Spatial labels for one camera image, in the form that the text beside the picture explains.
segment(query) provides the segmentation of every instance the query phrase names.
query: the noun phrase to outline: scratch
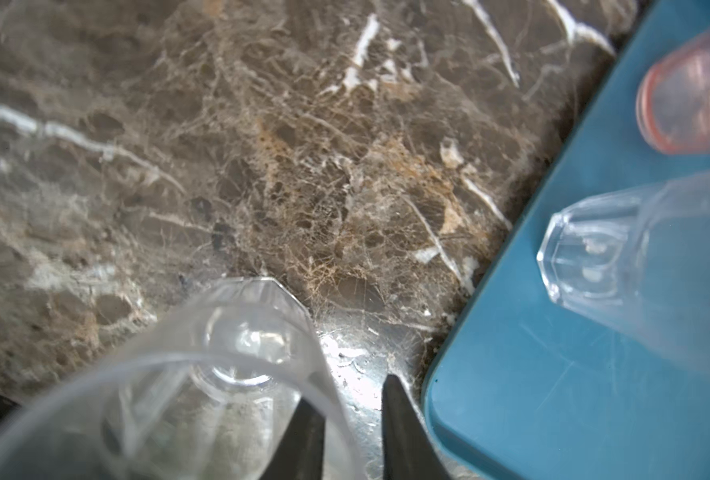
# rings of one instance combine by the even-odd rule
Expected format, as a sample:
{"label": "scratch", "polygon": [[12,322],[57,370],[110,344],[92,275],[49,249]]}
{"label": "scratch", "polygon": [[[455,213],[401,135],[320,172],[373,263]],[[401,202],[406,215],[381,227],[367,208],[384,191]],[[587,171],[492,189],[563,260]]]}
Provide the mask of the scratch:
{"label": "scratch", "polygon": [[529,26],[531,25],[531,17],[533,16],[533,13],[534,13],[534,3],[529,2],[528,11],[525,13],[525,24],[523,25],[523,28],[520,30],[520,33],[518,33],[518,36],[515,37],[515,49],[517,49],[520,46],[520,43],[523,41],[523,38],[525,38],[525,35],[528,32]]}
{"label": "scratch", "polygon": [[317,336],[317,338],[320,340],[322,338],[329,337],[329,336],[333,335],[334,333],[341,332],[342,330],[344,330],[344,327],[341,327],[341,328],[338,328],[335,330],[331,330],[330,332],[321,333],[320,335]]}
{"label": "scratch", "polygon": [[403,323],[403,322],[395,322],[393,325],[401,325],[401,326],[407,326],[409,329],[414,329],[414,330],[421,330],[423,332],[429,332],[429,333],[434,333],[438,332],[439,329],[429,326],[429,325],[422,325],[421,323]]}
{"label": "scratch", "polygon": [[300,116],[301,116],[302,118],[306,118],[307,120],[311,120],[311,121],[315,122],[316,124],[318,124],[318,125],[320,125],[320,126],[322,126],[322,127],[325,127],[325,128],[327,128],[327,129],[331,130],[331,131],[334,132],[339,138],[341,138],[342,140],[346,141],[346,142],[349,143],[349,144],[355,144],[355,145],[361,144],[360,142],[357,142],[357,141],[351,139],[351,138],[350,138],[347,134],[345,134],[343,131],[341,131],[341,130],[339,130],[338,128],[334,127],[333,125],[331,125],[331,123],[329,123],[329,122],[323,120],[322,118],[318,118],[318,117],[316,117],[316,116],[314,116],[314,115],[307,114],[307,113],[301,114]]}
{"label": "scratch", "polygon": [[30,135],[34,137],[48,137],[57,138],[59,140],[64,140],[70,142],[84,150],[96,152],[102,154],[105,160],[111,160],[114,157],[122,157],[130,160],[131,162],[139,165],[150,171],[152,173],[152,181],[157,178],[163,178],[167,180],[170,184],[174,185],[182,193],[185,193],[185,187],[182,187],[176,178],[166,172],[160,171],[158,166],[151,164],[149,161],[139,158],[133,152],[123,148],[116,147],[112,144],[105,144],[98,141],[91,140],[87,138],[84,134],[80,133],[78,130],[74,130],[66,125],[54,122],[54,121],[40,121],[18,111],[13,108],[7,107],[0,104],[0,121],[6,122],[13,125],[21,134]]}
{"label": "scratch", "polygon": [[558,0],[544,1],[547,2],[547,4],[552,7],[552,10],[554,10],[554,13],[558,15],[558,19],[560,19],[561,24],[563,24],[563,29],[565,30],[565,39],[568,41],[569,45],[584,40],[598,45],[608,52],[610,56],[616,56],[614,46],[610,44],[608,39],[596,28],[585,23],[577,22],[574,15],[572,15],[566,7],[558,3]]}
{"label": "scratch", "polygon": [[619,388],[616,382],[616,332],[610,333],[610,387],[614,395],[619,396]]}
{"label": "scratch", "polygon": [[491,209],[493,212],[494,216],[496,218],[500,219],[504,226],[507,227],[507,230],[512,230],[513,229],[513,223],[509,220],[507,220],[507,217],[504,216],[502,211],[499,209],[498,206],[494,203],[494,199],[491,197],[491,195],[486,194],[483,190],[480,190],[480,188],[475,185],[475,183],[470,180],[469,178],[464,178],[464,185],[467,187],[471,192],[473,192],[475,195],[477,195],[480,200],[483,200],[483,202],[488,205],[488,207]]}
{"label": "scratch", "polygon": [[598,338],[596,338],[595,340],[592,340],[592,342],[590,342],[590,346],[593,346],[595,343],[599,342],[600,339],[606,335],[606,333],[607,332],[602,332],[600,335],[598,335]]}
{"label": "scratch", "polygon": [[542,408],[542,406],[547,402],[547,400],[549,400],[549,398],[554,393],[554,390],[558,388],[558,384],[561,382],[563,377],[565,377],[565,374],[568,373],[568,370],[571,370],[572,366],[574,366],[574,363],[573,362],[569,363],[568,366],[565,367],[565,370],[563,370],[563,372],[560,374],[560,377],[558,377],[558,379],[554,381],[554,385],[552,386],[552,389],[550,389],[547,396],[544,398],[544,400],[542,400],[542,403],[540,403],[539,406],[536,407],[537,412],[539,411],[540,408]]}
{"label": "scratch", "polygon": [[523,95],[523,100],[524,101],[531,100],[531,97],[533,96],[533,94],[535,94],[536,91],[539,90],[539,87],[542,86],[542,82],[547,77],[547,74],[561,73],[561,72],[563,72],[563,69],[561,67],[559,67],[558,65],[553,65],[553,64],[542,65],[542,70],[539,72],[539,76],[538,76],[538,78],[536,78],[536,82],[534,82],[532,87],[529,88],[529,91],[525,92],[525,95]]}
{"label": "scratch", "polygon": [[413,213],[417,215],[419,220],[422,222],[422,225],[424,225],[424,229],[427,230],[427,235],[429,235],[429,239],[433,241],[435,244],[435,247],[438,249],[438,253],[440,254],[440,258],[443,260],[443,263],[446,264],[446,266],[451,270],[451,273],[454,274],[456,277],[456,280],[459,281],[460,285],[464,285],[464,277],[462,274],[459,272],[459,267],[456,265],[456,262],[453,261],[447,254],[446,251],[443,249],[443,245],[440,244],[440,239],[438,239],[437,235],[433,233],[433,229],[429,226],[429,223],[427,223],[427,219],[424,218],[421,212],[419,212],[419,208],[417,208],[416,205],[408,198],[408,197],[402,197],[403,201],[405,201],[408,206],[411,207],[411,210],[413,210]]}
{"label": "scratch", "polygon": [[507,74],[509,75],[510,79],[513,80],[513,84],[515,85],[515,87],[519,87],[520,75],[513,68],[513,59],[509,55],[509,48],[507,48],[507,44],[504,43],[502,35],[499,34],[499,30],[497,30],[494,26],[494,23],[491,20],[491,15],[489,15],[489,13],[485,11],[485,9],[482,5],[480,5],[480,2],[478,2],[478,0],[462,0],[462,2],[464,3],[464,5],[470,7],[473,12],[475,12],[475,16],[485,28],[485,33],[494,41],[494,43],[496,44],[496,48],[498,48],[499,51],[502,53],[502,62],[504,63],[505,68],[507,69]]}
{"label": "scratch", "polygon": [[155,218],[156,220],[162,220],[164,222],[168,222],[169,224],[179,225],[179,226],[183,226],[185,228],[192,228],[193,230],[200,230],[202,232],[206,232],[207,234],[212,233],[211,230],[209,230],[205,226],[200,226],[200,225],[191,224],[189,222],[185,222],[184,220],[182,220],[181,218],[179,218],[176,215],[159,214],[157,212],[149,212],[147,214],[147,216],[149,216],[151,218]]}
{"label": "scratch", "polygon": [[533,330],[531,330],[530,328],[528,328],[526,325],[524,325],[524,324],[522,324],[522,323],[520,324],[520,328],[521,328],[524,332],[528,333],[529,336],[530,336],[531,338],[533,338],[534,341],[536,341],[539,345],[541,345],[542,347],[544,347],[545,350],[547,350],[548,352],[551,352],[551,349],[549,348],[549,345],[547,345],[547,343],[546,343],[545,341],[543,341],[542,339],[540,339],[540,338],[534,333]]}
{"label": "scratch", "polygon": [[555,43],[546,44],[545,46],[540,47],[538,52],[541,54],[549,55],[556,52],[560,52],[566,47],[568,47],[568,41],[563,38]]}

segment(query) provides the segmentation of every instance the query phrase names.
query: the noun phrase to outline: clear plastic cup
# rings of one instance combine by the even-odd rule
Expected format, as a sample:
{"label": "clear plastic cup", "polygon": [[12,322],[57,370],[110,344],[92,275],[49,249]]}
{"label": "clear plastic cup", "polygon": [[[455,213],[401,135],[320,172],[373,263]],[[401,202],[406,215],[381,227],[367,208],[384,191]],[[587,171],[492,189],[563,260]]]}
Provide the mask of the clear plastic cup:
{"label": "clear plastic cup", "polygon": [[553,302],[710,376],[710,171],[571,205],[537,261]]}
{"label": "clear plastic cup", "polygon": [[710,152],[710,30],[650,68],[637,113],[651,147],[666,154]]}
{"label": "clear plastic cup", "polygon": [[323,478],[364,478],[307,311],[273,279],[225,280],[9,420],[0,480],[262,478],[301,398]]}

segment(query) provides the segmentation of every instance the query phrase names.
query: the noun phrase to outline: brown marble surface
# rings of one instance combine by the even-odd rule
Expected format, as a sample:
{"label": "brown marble surface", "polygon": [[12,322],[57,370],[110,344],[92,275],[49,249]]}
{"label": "brown marble surface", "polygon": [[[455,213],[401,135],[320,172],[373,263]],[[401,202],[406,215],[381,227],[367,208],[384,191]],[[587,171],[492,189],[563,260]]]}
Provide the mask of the brown marble surface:
{"label": "brown marble surface", "polygon": [[0,0],[0,392],[275,276],[378,478],[382,380],[418,398],[639,9]]}

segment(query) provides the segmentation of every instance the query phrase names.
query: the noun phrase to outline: marble countertop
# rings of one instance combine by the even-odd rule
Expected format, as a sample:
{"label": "marble countertop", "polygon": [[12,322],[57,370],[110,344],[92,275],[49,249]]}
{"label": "marble countertop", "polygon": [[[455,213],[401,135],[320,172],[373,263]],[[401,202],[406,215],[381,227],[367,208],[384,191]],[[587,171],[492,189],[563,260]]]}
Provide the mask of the marble countertop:
{"label": "marble countertop", "polygon": [[[225,276],[310,308],[372,478],[636,0],[0,0],[0,392]],[[452,470],[457,478],[468,473]]]}

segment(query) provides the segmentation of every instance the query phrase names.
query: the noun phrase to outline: blue tray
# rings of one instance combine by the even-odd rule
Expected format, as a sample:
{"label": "blue tray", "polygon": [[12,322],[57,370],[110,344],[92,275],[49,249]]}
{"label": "blue tray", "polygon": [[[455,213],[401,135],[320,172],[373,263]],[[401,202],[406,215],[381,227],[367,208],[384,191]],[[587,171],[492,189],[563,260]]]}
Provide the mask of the blue tray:
{"label": "blue tray", "polygon": [[638,133],[648,68],[710,26],[710,0],[648,13],[427,375],[435,441],[509,480],[710,479],[710,382],[550,302],[536,264],[550,215],[590,195],[710,168]]}

